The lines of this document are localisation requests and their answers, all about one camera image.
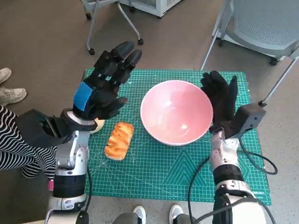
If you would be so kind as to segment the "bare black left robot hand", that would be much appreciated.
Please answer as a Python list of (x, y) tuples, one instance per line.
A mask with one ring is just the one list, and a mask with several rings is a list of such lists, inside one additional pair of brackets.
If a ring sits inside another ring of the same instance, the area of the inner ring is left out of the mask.
[(110, 119), (127, 103), (126, 97), (118, 97), (118, 91), (141, 59), (142, 51), (134, 47), (132, 41), (126, 41), (111, 51), (103, 51), (73, 97), (72, 110), (78, 117)]

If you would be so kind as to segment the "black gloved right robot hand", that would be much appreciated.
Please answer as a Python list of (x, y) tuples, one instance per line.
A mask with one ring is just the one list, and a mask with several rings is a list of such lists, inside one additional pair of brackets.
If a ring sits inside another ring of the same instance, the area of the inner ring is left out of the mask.
[(213, 125), (210, 133), (216, 133), (231, 123), (235, 114), (238, 93), (237, 77), (227, 83), (217, 71), (205, 72), (201, 79), (201, 90), (208, 96), (213, 108)]

